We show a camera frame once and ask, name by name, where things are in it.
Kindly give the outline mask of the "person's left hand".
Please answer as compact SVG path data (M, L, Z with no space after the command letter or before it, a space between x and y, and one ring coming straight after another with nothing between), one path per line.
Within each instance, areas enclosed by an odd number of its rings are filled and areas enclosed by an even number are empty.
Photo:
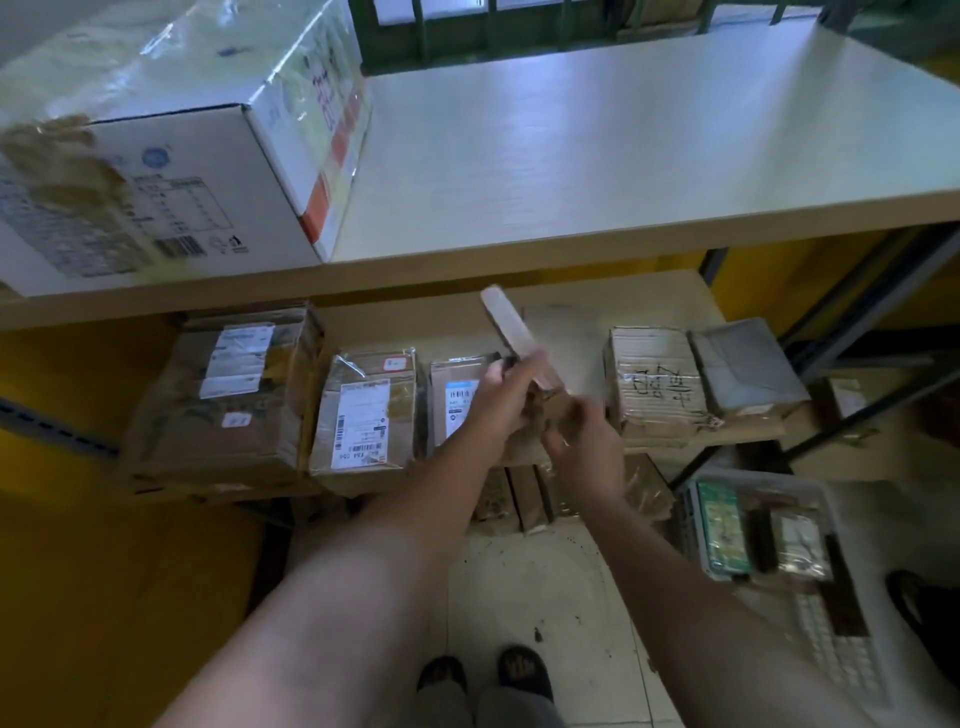
M507 359L494 361L479 382L461 426L471 451L486 464L495 464L511 436L525 427L525 404L525 398L507 393Z

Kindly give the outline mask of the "person's right forearm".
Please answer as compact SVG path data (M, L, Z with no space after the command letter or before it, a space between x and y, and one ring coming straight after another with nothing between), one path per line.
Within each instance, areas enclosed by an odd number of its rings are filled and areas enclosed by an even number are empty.
M610 487L572 488L685 728L877 728L786 636Z

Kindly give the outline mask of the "person's left forearm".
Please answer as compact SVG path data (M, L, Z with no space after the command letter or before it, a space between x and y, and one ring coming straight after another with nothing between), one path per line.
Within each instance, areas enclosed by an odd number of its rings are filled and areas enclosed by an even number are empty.
M410 485L281 582L154 728L362 728L462 549L515 419L475 404Z

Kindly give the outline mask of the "small brown labelled parcel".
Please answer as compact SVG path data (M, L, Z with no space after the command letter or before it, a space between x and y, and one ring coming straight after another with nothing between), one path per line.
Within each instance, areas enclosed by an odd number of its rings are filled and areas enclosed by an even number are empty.
M429 367L428 454L445 443L470 411L479 383L499 352L433 361Z

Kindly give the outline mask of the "medium brown labelled parcel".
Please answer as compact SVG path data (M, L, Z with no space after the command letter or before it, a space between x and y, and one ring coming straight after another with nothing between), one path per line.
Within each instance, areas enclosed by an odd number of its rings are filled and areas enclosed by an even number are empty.
M426 454L427 431L414 347L339 351L321 389L307 472L346 497L391 490Z

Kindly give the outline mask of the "green packet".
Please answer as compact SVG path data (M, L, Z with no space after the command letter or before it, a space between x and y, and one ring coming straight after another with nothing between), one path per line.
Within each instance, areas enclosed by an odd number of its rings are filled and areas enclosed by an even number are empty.
M697 482L705 559L713 577L748 577L750 560L738 494L718 481Z

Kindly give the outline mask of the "brown packet with white label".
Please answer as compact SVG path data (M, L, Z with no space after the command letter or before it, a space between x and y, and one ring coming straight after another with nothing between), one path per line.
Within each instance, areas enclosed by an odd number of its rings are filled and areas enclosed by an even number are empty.
M818 509L776 507L769 511L768 519L775 573L822 582L834 579Z

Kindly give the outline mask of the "person's shoe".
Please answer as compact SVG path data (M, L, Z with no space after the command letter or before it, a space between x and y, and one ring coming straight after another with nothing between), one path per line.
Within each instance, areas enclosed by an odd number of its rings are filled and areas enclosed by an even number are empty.
M438 656L421 669L417 682L418 693L427 688L446 684L456 685L464 696L469 694L466 670L462 662L451 655Z
M534 649L521 644L508 645L497 659L498 684L554 702L554 692L546 663Z

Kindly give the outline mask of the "person's left shoe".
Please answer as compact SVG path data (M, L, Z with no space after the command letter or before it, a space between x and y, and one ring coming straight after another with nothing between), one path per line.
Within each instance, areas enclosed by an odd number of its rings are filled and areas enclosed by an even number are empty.
M427 688L446 684L456 685L464 696L469 694L466 670L462 662L451 655L438 656L421 669L417 682L418 693Z

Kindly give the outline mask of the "brown cardboard box on floor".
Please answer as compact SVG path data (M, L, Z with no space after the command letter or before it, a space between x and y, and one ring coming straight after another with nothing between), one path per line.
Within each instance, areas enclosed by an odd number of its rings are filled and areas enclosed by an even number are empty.
M777 440L788 451L881 399L928 379L933 367L839 369L809 384L810 401L784 416ZM793 473L836 482L944 484L960 480L960 447L930 435L918 400L854 425L789 463Z

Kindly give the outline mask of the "person's grey trousers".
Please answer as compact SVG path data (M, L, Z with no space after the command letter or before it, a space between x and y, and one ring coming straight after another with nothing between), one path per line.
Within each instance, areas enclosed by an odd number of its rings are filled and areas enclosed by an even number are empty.
M570 728L547 698L491 685L473 708L462 685L444 680L418 690L390 728Z

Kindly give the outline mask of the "large brown taped parcel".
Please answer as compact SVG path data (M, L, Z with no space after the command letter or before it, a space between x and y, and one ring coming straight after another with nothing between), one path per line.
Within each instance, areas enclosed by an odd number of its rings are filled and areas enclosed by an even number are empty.
M218 499L293 486L316 423L326 335L308 301L188 317L121 444L138 499Z

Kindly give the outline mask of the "white plastic basket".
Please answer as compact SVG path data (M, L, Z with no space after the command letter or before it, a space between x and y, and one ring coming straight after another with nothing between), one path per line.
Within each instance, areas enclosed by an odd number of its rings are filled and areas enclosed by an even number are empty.
M752 565L748 576L717 577L709 572L697 482L718 481L734 488ZM793 475L705 467L675 488L670 535L678 550L707 578L743 601L781 631L839 688L868 709L892 707L871 630L857 596L828 500L826 486ZM809 507L821 512L833 579L822 582L774 572L769 511Z

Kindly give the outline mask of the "dark metal shelf frame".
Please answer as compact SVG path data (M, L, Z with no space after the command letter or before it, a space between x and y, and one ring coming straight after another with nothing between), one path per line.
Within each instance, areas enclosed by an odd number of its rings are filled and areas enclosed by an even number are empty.
M914 236L908 228L889 233L779 338L780 343L786 346L794 334L799 334L819 314L840 301L845 294L852 292L864 279L870 267L898 244L904 244L904 247L877 278L852 299L821 336L811 340L790 357L795 373L803 382L810 382L822 370L832 368L837 358L867 334L874 323L894 310L947 263L960 255L960 222L932 224L919 230ZM876 402L842 418L816 435L785 451L773 453L766 459L762 469L785 473L794 461L839 440L842 435L858 426L898 407L911 405L958 380L960 359L937 365L893 393L885 394Z

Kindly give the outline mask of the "green window frame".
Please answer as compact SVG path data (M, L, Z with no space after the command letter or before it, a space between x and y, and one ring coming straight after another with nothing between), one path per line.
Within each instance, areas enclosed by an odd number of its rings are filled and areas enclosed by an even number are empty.
M812 19L901 60L960 48L960 0L347 0L369 75Z

